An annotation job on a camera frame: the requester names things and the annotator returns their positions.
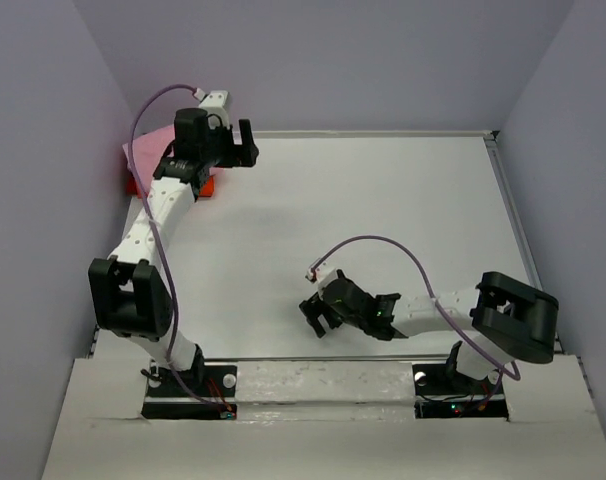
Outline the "pink t-shirt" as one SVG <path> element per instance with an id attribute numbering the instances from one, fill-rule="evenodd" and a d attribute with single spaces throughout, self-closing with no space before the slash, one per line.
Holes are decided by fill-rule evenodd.
<path id="1" fill-rule="evenodd" d="M 168 125 L 141 135 L 133 141 L 132 153 L 134 155 L 134 163 L 141 183 L 146 188 L 149 187 L 153 179 L 153 173 L 163 153 L 174 139 L 174 127 Z"/>

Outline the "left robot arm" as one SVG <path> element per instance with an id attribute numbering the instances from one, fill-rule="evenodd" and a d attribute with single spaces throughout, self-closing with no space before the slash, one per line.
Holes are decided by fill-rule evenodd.
<path id="1" fill-rule="evenodd" d="M 220 113 L 180 109 L 174 139 L 163 152 L 143 195 L 143 207 L 120 244 L 88 270 L 98 326 L 145 350 L 178 392 L 204 383 L 201 348 L 178 328 L 176 287 L 166 249 L 198 200 L 214 168 L 251 168 L 259 149 L 247 119 L 233 129 Z"/>

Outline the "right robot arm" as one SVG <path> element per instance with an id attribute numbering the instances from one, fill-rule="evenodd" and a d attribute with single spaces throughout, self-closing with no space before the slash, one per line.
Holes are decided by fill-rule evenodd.
<path id="1" fill-rule="evenodd" d="M 554 358 L 558 300 L 499 272 L 484 273 L 473 288 L 413 298 L 373 295 L 340 269 L 319 268 L 311 282 L 316 291 L 299 309 L 317 337 L 343 325 L 379 341 L 455 332 L 443 379 L 456 392 L 514 361 L 545 365 Z"/>

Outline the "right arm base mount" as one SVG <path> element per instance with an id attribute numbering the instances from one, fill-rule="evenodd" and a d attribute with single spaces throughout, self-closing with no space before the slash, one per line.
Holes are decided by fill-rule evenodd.
<path id="1" fill-rule="evenodd" d="M 476 380 L 454 369 L 450 360 L 412 365 L 417 419 L 509 419 L 499 378 Z"/>

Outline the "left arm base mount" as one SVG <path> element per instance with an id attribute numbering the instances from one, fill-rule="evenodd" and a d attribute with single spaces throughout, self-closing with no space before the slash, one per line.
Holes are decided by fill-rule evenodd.
<path id="1" fill-rule="evenodd" d="M 201 377 L 179 372 L 180 381 L 154 360 L 141 374 L 146 379 L 141 415 L 148 420 L 235 420 L 238 366 L 205 362 Z"/>

